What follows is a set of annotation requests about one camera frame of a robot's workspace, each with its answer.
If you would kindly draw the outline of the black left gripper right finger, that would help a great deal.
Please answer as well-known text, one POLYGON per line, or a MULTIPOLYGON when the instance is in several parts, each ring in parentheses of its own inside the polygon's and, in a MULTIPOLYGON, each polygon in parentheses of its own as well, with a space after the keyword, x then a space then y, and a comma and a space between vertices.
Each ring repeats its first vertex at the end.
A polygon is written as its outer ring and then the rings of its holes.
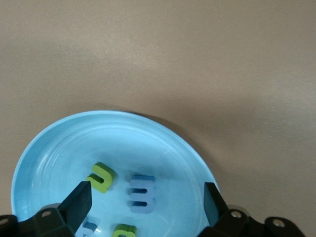
POLYGON ((228 208, 214 183, 204 184, 203 208, 208 220, 208 226, 201 231, 203 237, 245 236, 247 215, 228 208))

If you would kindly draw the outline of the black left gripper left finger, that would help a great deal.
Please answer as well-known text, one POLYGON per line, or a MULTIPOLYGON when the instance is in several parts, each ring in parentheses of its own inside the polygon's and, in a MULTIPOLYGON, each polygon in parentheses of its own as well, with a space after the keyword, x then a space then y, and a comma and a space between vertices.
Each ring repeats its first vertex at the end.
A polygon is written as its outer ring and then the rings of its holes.
POLYGON ((19 223, 20 237, 73 237, 92 207, 91 183, 80 182, 57 207, 19 223))

